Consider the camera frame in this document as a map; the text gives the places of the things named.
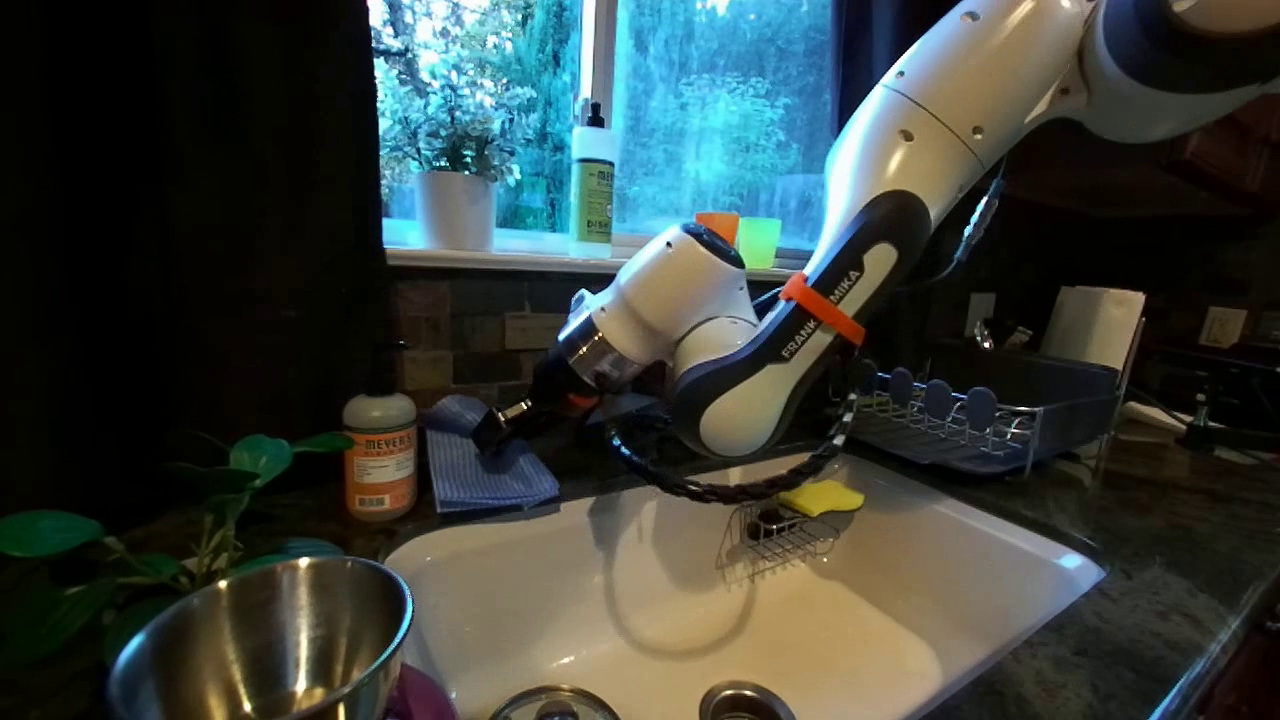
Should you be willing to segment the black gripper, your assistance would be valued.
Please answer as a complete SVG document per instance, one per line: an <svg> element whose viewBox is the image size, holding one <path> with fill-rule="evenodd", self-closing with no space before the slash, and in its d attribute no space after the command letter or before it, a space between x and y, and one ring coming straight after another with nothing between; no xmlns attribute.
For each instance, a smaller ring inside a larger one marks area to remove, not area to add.
<svg viewBox="0 0 1280 720"><path fill-rule="evenodd" d="M578 417L578 406L568 394L553 397L520 397L510 406L482 408L472 426L472 445L479 451L505 451L510 441L544 435L561 426L573 426Z"/></svg>

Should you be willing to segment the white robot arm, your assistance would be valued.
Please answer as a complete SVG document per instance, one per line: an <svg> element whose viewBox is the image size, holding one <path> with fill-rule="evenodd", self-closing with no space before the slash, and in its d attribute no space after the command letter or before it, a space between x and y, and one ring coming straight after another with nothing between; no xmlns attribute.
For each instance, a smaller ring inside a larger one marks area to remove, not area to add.
<svg viewBox="0 0 1280 720"><path fill-rule="evenodd" d="M494 464L563 419L616 426L624 389L663 370L679 445L742 462L1026 132L1073 120L1156 146L1277 90L1280 0L961 0L830 140L812 256L770 303L719 234L676 224L568 312L526 397L482 413L472 449Z"/></svg>

